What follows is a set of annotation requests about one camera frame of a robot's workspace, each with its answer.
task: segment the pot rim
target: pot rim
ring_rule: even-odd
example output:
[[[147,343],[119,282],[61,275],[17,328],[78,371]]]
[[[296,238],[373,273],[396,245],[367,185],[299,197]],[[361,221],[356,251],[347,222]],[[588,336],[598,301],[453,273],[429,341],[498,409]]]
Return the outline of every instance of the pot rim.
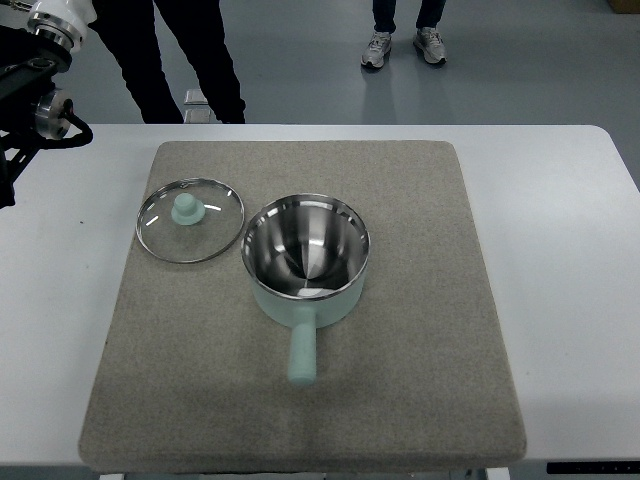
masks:
[[[281,207],[283,206],[286,206],[286,208],[291,208],[294,206],[299,206],[300,202],[305,202],[305,201],[306,202],[315,201],[317,203],[324,203],[325,205],[328,204],[332,207],[338,208],[339,209],[338,213],[348,214],[350,223],[355,224],[359,229],[362,230],[364,235],[363,243],[366,245],[364,262],[362,263],[360,270],[358,270],[358,273],[356,273],[356,275],[351,280],[349,280],[346,284],[344,284],[339,289],[334,290],[333,292],[328,293],[326,295],[322,295],[318,297],[300,297],[300,296],[289,295],[289,294],[274,290],[273,288],[263,283],[256,276],[256,273],[253,267],[251,266],[251,264],[249,263],[249,259],[247,258],[247,254],[246,254],[247,237],[249,236],[250,232],[252,232],[260,224],[260,221],[264,217],[271,217],[276,213],[282,211]],[[260,209],[260,211],[256,213],[253,216],[253,218],[247,223],[244,235],[242,236],[242,244],[241,244],[242,262],[244,263],[245,269],[251,276],[251,279],[255,281],[263,290],[267,291],[268,293],[279,298],[293,300],[296,302],[317,302],[321,300],[327,300],[349,289],[352,285],[354,285],[360,279],[360,277],[364,275],[367,265],[369,264],[370,252],[371,252],[371,236],[369,235],[369,230],[367,230],[367,227],[365,226],[365,223],[362,220],[362,217],[360,217],[360,215],[353,208],[351,208],[342,200],[338,200],[335,197],[331,197],[329,195],[323,195],[320,193],[297,193],[297,194],[288,195],[286,197],[279,198],[267,204],[262,209]]]

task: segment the sneaker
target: sneaker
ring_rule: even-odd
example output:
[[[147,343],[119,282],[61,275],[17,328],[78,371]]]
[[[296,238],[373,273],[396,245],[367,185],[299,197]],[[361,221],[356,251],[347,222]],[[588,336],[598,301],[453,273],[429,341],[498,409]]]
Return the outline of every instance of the sneaker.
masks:
[[[373,32],[369,46],[362,54],[360,63],[368,68],[382,68],[384,56],[391,50],[391,34],[387,32]]]
[[[447,50],[444,48],[440,32],[435,28],[423,27],[416,33],[413,44],[422,50],[424,59],[432,65],[441,65],[447,61]]]

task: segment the floor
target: floor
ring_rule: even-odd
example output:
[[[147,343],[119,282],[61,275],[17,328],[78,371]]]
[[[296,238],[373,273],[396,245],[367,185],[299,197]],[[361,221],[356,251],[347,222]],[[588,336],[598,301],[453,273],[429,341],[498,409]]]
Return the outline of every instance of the floor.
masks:
[[[614,14],[606,0],[450,0],[439,25],[449,61],[440,68],[427,65],[411,44],[419,4],[398,2],[391,55],[382,70],[370,72],[359,63],[373,27],[368,0],[222,0],[247,122],[591,124],[609,132],[640,185],[640,15]],[[25,14],[0,6],[1,24],[24,22]],[[198,88],[196,76],[161,19],[157,31],[182,105],[185,92]],[[96,35],[55,81],[88,123],[142,121]],[[544,464],[514,474],[540,478]],[[81,468],[0,468],[0,480],[95,477]]]

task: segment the saucepan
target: saucepan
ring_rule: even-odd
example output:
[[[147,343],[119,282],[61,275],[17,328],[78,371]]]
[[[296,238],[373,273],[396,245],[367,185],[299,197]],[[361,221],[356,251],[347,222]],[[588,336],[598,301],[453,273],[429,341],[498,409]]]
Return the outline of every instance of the saucepan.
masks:
[[[370,243],[360,216],[326,195],[281,198],[249,222],[242,260],[260,308],[291,328],[288,379],[294,385],[316,381],[316,329],[357,304]]]

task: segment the glass lid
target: glass lid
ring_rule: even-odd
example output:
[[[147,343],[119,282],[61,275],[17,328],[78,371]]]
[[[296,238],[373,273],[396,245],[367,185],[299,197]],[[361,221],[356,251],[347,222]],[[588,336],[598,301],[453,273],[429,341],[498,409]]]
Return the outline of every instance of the glass lid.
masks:
[[[244,205],[233,188],[189,178],[156,190],[138,212],[136,233],[154,256],[196,263],[221,254],[238,238]]]

